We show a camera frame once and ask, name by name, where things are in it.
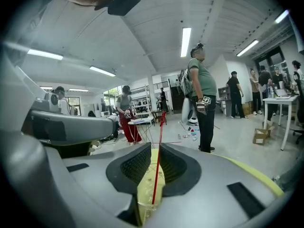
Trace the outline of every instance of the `cable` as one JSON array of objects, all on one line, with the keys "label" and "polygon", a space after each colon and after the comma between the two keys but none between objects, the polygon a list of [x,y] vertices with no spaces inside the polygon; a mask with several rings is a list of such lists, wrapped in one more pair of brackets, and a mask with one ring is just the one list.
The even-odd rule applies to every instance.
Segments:
[{"label": "cable", "polygon": [[[181,124],[181,122],[179,122],[179,123]],[[186,128],[182,124],[181,124],[181,126],[185,129],[185,131],[187,131]]]}]

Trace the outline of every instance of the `fluorescent ceiling light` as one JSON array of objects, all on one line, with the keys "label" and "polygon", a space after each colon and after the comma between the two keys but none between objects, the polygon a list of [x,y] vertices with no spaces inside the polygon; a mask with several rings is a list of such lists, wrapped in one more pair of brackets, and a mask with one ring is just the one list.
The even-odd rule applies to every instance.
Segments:
[{"label": "fluorescent ceiling light", "polygon": [[53,87],[48,87],[48,86],[40,86],[41,89],[49,89],[49,90],[52,90]]},{"label": "fluorescent ceiling light", "polygon": [[104,70],[102,70],[102,69],[100,69],[100,68],[97,68],[97,67],[94,67],[94,66],[90,67],[90,69],[91,69],[91,70],[94,70],[94,71],[96,71],[96,72],[102,73],[102,74],[109,75],[109,76],[111,76],[111,77],[114,77],[114,76],[115,76],[115,74],[109,73],[109,72],[107,72],[107,71],[104,71]]},{"label": "fluorescent ceiling light", "polygon": [[41,56],[41,57],[53,58],[53,59],[57,59],[57,60],[62,60],[62,58],[63,58],[63,56],[61,56],[61,55],[48,53],[48,52],[45,52],[45,51],[33,50],[33,49],[30,49],[28,51],[28,54],[35,55],[35,56]]},{"label": "fluorescent ceiling light", "polygon": [[180,57],[185,57],[187,55],[190,35],[191,35],[191,28],[182,29],[182,43],[181,43]]},{"label": "fluorescent ceiling light", "polygon": [[240,57],[241,55],[243,55],[245,52],[247,52],[249,49],[251,49],[252,47],[254,47],[256,44],[258,43],[258,40],[254,40],[253,42],[251,42],[247,47],[245,47],[243,50],[241,50],[238,54],[237,57]]},{"label": "fluorescent ceiling light", "polygon": [[288,10],[285,10],[279,17],[275,19],[275,22],[280,23],[287,15],[289,14]]},{"label": "fluorescent ceiling light", "polygon": [[87,90],[87,89],[69,89],[69,91],[88,92],[88,90]]}]

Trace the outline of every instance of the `shoe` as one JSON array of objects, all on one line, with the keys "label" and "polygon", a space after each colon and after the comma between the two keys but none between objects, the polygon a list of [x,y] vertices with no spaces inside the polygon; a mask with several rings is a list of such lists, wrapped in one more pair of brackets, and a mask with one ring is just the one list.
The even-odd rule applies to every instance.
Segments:
[{"label": "shoe", "polygon": [[210,153],[211,153],[211,152],[214,152],[214,151],[215,151],[215,148],[214,148],[214,147],[210,147]]}]

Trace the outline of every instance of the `water bottle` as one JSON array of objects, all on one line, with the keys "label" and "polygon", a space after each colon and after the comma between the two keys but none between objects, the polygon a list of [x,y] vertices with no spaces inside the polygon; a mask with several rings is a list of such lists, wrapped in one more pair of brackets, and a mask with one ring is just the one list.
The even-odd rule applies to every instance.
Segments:
[{"label": "water bottle", "polygon": [[267,91],[267,98],[271,98],[271,91],[269,85],[266,85],[266,91]]},{"label": "water bottle", "polygon": [[275,92],[274,92],[274,89],[271,87],[271,98],[274,98],[275,97]]}]

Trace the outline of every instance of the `red rod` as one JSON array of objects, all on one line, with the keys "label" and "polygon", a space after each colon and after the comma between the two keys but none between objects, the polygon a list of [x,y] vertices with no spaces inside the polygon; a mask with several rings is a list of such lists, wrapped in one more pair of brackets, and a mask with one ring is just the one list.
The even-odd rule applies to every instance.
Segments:
[{"label": "red rod", "polygon": [[157,166],[156,166],[156,174],[155,174],[155,183],[154,183],[154,191],[153,191],[153,199],[152,199],[152,204],[155,203],[155,196],[156,196],[156,188],[157,188],[157,180],[158,180],[158,167],[160,165],[160,147],[161,147],[161,142],[162,142],[162,126],[163,123],[165,122],[165,115],[166,112],[163,112],[161,115],[161,134],[160,134],[160,144],[158,146],[158,157],[157,157]]}]

